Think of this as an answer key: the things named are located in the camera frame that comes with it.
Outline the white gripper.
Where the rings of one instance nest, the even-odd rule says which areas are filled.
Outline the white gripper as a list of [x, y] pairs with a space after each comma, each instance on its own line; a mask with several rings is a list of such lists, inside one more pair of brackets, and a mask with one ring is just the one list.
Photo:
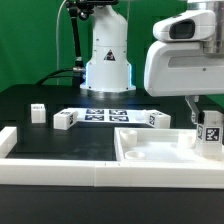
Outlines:
[[187, 10], [157, 22], [157, 39], [147, 53], [144, 88], [151, 96], [186, 96], [191, 121], [198, 123], [198, 96], [224, 93], [224, 53], [207, 53], [216, 31], [211, 10]]

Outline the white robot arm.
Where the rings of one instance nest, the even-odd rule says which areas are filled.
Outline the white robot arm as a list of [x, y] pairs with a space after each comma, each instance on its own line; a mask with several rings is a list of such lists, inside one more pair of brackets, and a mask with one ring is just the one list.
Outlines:
[[[94, 17], [92, 58], [82, 88], [92, 93], [130, 91], [126, 60], [127, 21], [112, 6], [118, 0], [83, 0], [80, 14]], [[152, 96], [183, 96], [192, 121], [203, 124], [200, 95], [224, 94], [224, 0], [187, 0], [187, 10], [153, 26], [144, 70]]]

